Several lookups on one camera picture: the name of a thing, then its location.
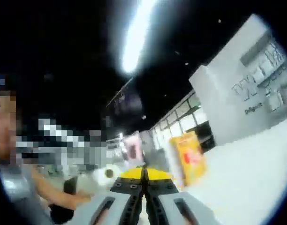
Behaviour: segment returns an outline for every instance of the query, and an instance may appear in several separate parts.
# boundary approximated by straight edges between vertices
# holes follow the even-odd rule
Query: yellow sign
[[[185,185],[193,184],[206,170],[205,158],[195,132],[189,132],[183,136],[173,137],[170,143],[179,153],[183,168]]]

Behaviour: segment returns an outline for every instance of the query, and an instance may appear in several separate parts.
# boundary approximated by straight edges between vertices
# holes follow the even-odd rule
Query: black ceiling
[[[120,69],[121,53],[137,3],[0,4],[0,73],[16,78],[24,118],[47,113],[79,130],[100,129],[101,109],[129,79]],[[219,52],[253,7],[247,1],[159,1],[134,74],[147,119],[134,129],[153,126],[191,90],[189,77]]]

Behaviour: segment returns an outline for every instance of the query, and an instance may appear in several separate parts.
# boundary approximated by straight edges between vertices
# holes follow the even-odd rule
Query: yellow object
[[[165,180],[171,179],[171,176],[163,171],[147,168],[149,180]]]
[[[134,168],[130,169],[126,172],[121,173],[121,178],[127,178],[127,179],[141,179],[142,176],[142,168]]]
[[[183,136],[173,137],[170,143],[178,151],[183,168],[185,185],[193,184],[206,170],[205,158],[195,132],[189,132]]]

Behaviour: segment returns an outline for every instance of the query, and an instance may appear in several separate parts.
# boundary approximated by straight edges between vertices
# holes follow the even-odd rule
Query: fluorescent light
[[[150,15],[157,0],[142,0],[130,25],[126,38],[122,67],[126,73],[132,73],[144,47],[150,25]]]

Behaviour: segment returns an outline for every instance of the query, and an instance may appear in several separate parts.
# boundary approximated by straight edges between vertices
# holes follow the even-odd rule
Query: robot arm
[[[97,221],[99,225],[137,225],[143,196],[152,225],[185,225],[184,218],[190,224],[218,225],[211,209],[189,193],[178,192],[165,172],[150,168],[123,173],[110,192],[96,195],[80,206],[67,225],[92,225]]]

